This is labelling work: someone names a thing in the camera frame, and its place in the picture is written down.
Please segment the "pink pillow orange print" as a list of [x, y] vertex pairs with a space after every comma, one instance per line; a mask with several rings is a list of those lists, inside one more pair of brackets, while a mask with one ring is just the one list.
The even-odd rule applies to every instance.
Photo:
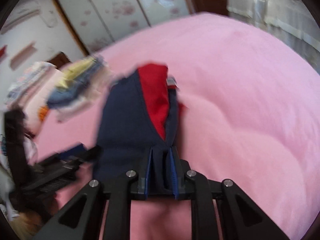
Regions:
[[56, 83], [62, 76], [62, 72], [58, 69], [53, 69], [45, 77], [35, 93], [27, 101], [23, 108], [25, 114], [25, 129], [31, 136], [36, 136], [41, 126], [49, 113], [47, 101], [54, 90]]

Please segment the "yellow folded garment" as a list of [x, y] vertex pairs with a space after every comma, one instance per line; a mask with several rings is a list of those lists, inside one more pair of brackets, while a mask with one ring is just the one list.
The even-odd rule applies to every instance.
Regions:
[[75, 63], [72, 63], [62, 71], [62, 76], [55, 85], [56, 88], [69, 88], [77, 77], [79, 77], [85, 71], [89, 70], [93, 66], [93, 64], [97, 63], [97, 61], [98, 59], [96, 57], [89, 56]]

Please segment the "pink wall shelf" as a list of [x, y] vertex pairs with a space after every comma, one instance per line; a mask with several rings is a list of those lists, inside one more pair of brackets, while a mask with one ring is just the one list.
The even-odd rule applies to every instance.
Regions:
[[36, 42], [32, 41], [19, 50], [15, 55], [10, 58], [10, 68], [16, 70], [22, 63], [29, 57], [37, 52], [35, 47]]

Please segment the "blue folded denim jeans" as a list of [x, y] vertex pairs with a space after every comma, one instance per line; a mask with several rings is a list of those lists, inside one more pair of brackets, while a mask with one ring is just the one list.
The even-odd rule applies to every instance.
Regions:
[[77, 99], [89, 85], [97, 81], [109, 80], [111, 71], [108, 64], [100, 57], [97, 59], [97, 63], [77, 77], [69, 88], [54, 88], [47, 101], [49, 109], [66, 107]]

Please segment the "white pillow blue bag print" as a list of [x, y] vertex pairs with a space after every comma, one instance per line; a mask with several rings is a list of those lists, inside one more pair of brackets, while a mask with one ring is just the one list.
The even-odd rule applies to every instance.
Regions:
[[29, 196], [25, 195], [25, 188], [30, 186], [36, 179], [34, 171], [28, 165], [23, 141], [23, 134], [16, 132], [5, 134], [9, 177], [13, 184], [9, 193], [9, 199], [13, 207], [18, 211], [28, 208], [30, 200]]

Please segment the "white wall air conditioner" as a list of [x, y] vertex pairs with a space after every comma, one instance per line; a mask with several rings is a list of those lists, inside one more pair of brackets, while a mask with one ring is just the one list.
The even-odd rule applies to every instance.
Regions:
[[26, 21], [27, 19], [39, 15], [41, 6], [38, 1], [30, 1], [17, 6], [9, 15], [1, 28], [1, 34], [6, 33], [16, 25]]

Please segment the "red wall shelf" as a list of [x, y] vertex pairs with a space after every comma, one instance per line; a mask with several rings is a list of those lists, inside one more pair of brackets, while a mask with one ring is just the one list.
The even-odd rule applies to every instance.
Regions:
[[0, 62], [2, 62], [7, 57], [7, 45], [0, 48]]

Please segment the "light pink folded garment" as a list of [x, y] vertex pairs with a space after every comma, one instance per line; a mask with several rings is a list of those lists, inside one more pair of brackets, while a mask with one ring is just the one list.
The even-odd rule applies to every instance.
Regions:
[[73, 116], [91, 107], [95, 100], [97, 100], [103, 93], [109, 81], [102, 80], [89, 85], [80, 96], [66, 107], [58, 108], [56, 110], [57, 122], [65, 122]]

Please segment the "floral folded quilt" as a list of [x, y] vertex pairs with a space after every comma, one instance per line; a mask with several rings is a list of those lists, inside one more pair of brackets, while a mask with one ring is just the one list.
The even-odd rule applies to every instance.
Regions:
[[51, 70], [55, 70], [56, 65], [37, 61], [27, 68], [22, 76], [18, 77], [9, 87], [4, 104], [9, 107], [17, 103], [25, 92], [34, 87], [42, 78], [44, 78]]

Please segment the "pink bed blanket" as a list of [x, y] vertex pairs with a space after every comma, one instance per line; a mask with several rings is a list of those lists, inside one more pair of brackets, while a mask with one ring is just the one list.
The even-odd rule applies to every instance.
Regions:
[[290, 239], [319, 213], [319, 75], [272, 35], [197, 14], [123, 39], [100, 56], [115, 76], [168, 67], [184, 104], [179, 154], [235, 181]]

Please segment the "navy red varsity jacket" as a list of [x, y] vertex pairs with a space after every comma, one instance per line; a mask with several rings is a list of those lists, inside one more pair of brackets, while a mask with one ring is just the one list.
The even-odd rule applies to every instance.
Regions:
[[180, 106], [168, 67], [147, 63], [118, 80], [102, 112], [97, 145], [102, 148], [93, 178], [107, 181], [129, 170], [145, 179], [144, 194], [179, 195], [172, 148]]

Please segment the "cream lace covered furniture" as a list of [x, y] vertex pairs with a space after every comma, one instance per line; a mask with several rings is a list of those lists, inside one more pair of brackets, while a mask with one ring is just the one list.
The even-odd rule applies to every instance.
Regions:
[[319, 71], [319, 26], [302, 0], [227, 0], [228, 15], [264, 30]]

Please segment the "dark wooden headboard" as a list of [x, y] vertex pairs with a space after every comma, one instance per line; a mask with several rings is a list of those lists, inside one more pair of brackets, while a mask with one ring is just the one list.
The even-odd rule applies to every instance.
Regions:
[[64, 65], [71, 63], [71, 60], [65, 53], [59, 52], [53, 58], [49, 59], [47, 62], [53, 64], [56, 69], [60, 69]]

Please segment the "floral sliding wardrobe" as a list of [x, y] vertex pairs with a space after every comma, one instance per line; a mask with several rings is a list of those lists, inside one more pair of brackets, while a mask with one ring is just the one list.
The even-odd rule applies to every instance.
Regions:
[[187, 0], [53, 0], [85, 55], [192, 12]]

